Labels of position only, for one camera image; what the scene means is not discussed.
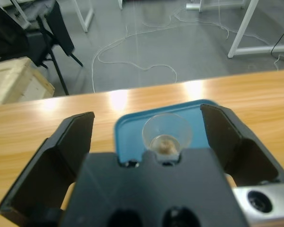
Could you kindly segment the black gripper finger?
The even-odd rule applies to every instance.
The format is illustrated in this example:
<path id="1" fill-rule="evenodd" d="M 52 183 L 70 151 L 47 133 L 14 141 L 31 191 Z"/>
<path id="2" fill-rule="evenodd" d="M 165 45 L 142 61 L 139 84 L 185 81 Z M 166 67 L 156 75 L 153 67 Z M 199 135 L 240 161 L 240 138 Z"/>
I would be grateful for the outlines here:
<path id="1" fill-rule="evenodd" d="M 89 153 L 93 112 L 64 119 L 44 140 L 0 202 L 0 215 L 19 227 L 56 227 L 69 186 Z"/>
<path id="2" fill-rule="evenodd" d="M 282 166 L 231 109 L 207 104 L 200 109 L 208 144 L 237 186 L 284 183 Z"/>

